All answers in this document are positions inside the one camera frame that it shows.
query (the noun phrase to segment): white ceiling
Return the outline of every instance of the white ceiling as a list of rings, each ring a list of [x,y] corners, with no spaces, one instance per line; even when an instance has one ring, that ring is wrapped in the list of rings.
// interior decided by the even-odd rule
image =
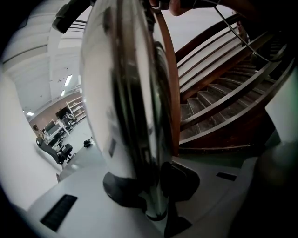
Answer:
[[[69,0],[45,0],[30,14],[24,28],[16,31],[4,52],[3,69],[16,84],[20,103],[27,112],[38,114],[50,104],[73,93],[78,85],[80,29],[61,34],[52,28],[56,13]],[[92,7],[79,16],[87,21]],[[225,17],[231,10],[220,7]],[[175,50],[203,30],[220,21],[214,9],[196,9],[180,17],[163,12]],[[64,87],[66,77],[73,75]]]

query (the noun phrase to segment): black handle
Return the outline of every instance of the black handle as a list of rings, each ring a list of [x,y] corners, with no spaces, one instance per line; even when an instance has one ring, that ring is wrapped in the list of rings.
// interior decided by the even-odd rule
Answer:
[[[181,8],[203,8],[203,7],[216,7],[218,0],[181,0]],[[160,0],[160,3],[169,4],[169,0]]]

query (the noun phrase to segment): shelving unit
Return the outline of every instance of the shelving unit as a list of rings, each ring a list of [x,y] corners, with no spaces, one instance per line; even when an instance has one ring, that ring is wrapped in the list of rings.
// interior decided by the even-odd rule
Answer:
[[[66,102],[66,104],[78,121],[86,116],[85,105],[83,104],[82,97],[78,97],[70,102]]]

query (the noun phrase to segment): black cable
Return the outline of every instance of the black cable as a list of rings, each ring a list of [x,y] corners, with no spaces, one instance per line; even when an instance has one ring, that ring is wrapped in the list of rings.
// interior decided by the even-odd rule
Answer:
[[[226,21],[226,19],[224,18],[224,16],[219,12],[219,10],[214,7],[215,10],[217,11],[217,13],[221,16],[221,18],[223,19],[223,21],[225,22],[225,24],[227,24],[227,26],[230,28],[230,30],[234,33],[235,36],[237,36],[251,51],[253,54],[255,54],[256,56],[260,57],[261,59],[267,61],[267,62],[272,62],[272,63],[275,63],[275,62],[279,62],[281,61],[283,58],[284,58],[284,54],[282,54],[279,58],[277,59],[267,59],[265,57],[263,57],[262,55],[260,55],[258,52],[256,52],[249,44],[247,44],[235,31],[234,29],[230,26],[230,24]]]

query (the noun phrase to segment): wooden staircase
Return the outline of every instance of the wooden staircase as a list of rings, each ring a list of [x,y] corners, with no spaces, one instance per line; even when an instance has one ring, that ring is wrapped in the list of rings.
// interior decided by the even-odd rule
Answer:
[[[233,15],[227,21],[237,30],[240,19]],[[264,33],[249,44],[267,58],[285,56],[280,62],[262,62],[222,21],[176,52],[179,153],[262,147],[272,134],[274,125],[265,106],[292,72],[294,58],[286,53],[280,35]]]

